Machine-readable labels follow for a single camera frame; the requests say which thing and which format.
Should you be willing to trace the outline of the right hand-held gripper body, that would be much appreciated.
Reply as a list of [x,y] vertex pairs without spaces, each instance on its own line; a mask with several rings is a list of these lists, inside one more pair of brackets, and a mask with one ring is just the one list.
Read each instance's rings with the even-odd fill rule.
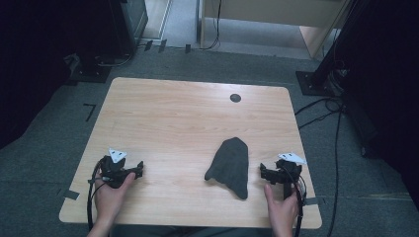
[[283,196],[288,198],[292,194],[292,185],[299,180],[302,166],[307,162],[292,152],[279,154],[278,158],[276,169],[270,170],[269,176],[276,178],[276,184],[283,185]]

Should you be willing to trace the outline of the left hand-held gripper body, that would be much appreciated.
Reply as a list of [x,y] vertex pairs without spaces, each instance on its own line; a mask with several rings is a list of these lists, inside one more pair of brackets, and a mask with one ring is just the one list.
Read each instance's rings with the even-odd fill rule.
[[126,176],[131,173],[125,168],[126,153],[110,148],[109,154],[101,161],[100,169],[102,180],[111,188],[118,189],[125,181]]

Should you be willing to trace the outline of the dark grey yellow-lined cloth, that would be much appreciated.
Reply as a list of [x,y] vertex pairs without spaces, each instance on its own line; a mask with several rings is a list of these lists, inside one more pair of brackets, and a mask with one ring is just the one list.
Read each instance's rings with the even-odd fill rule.
[[214,154],[205,180],[216,180],[240,199],[248,199],[248,146],[238,137],[224,140]]

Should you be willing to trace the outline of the person's left hand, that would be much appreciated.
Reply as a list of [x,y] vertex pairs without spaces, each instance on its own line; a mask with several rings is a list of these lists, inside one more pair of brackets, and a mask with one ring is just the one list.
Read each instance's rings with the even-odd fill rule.
[[93,225],[94,230],[101,230],[105,234],[109,232],[121,210],[126,193],[134,179],[135,173],[129,173],[123,184],[119,188],[113,189],[102,180],[101,176],[98,176],[95,180],[95,186],[98,190],[95,194],[97,218]]

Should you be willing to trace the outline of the person's right hand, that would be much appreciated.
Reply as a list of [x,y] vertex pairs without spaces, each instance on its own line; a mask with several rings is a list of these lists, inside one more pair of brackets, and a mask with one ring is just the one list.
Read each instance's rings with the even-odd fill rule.
[[264,187],[264,194],[268,206],[268,215],[272,229],[292,230],[294,221],[298,214],[298,203],[296,191],[286,198],[279,201],[274,199],[271,186]]

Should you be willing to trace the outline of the black corner tape mark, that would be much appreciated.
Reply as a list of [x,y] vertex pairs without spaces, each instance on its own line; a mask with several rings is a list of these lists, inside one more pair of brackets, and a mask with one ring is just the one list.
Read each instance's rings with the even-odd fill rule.
[[85,121],[89,121],[90,118],[92,117],[92,115],[93,115],[93,113],[94,113],[97,105],[84,103],[83,106],[90,109],[89,114],[88,114],[88,116],[85,119]]

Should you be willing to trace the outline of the black cabinet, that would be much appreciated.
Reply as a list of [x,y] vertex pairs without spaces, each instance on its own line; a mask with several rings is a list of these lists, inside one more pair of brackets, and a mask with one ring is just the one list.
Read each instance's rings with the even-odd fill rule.
[[148,22],[145,0],[109,0],[117,55],[133,55]]

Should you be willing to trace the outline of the beige wooden furniture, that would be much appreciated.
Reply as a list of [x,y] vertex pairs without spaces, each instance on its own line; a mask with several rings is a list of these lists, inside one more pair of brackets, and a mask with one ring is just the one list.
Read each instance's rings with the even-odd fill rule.
[[342,28],[353,0],[197,0],[199,43],[205,46],[206,18],[299,26],[314,58],[333,29]]

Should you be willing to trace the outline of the black stand with base plate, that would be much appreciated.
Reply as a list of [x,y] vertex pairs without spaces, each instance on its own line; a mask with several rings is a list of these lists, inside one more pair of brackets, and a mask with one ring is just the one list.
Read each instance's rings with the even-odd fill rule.
[[333,41],[329,50],[324,54],[319,66],[313,71],[297,71],[295,73],[299,88],[305,96],[333,97],[334,92],[329,74],[333,67],[340,63],[336,58],[337,47],[346,34],[347,24],[356,11],[360,0],[341,0],[339,11],[325,27],[300,27],[301,35],[312,58],[323,50],[324,44],[333,34]]

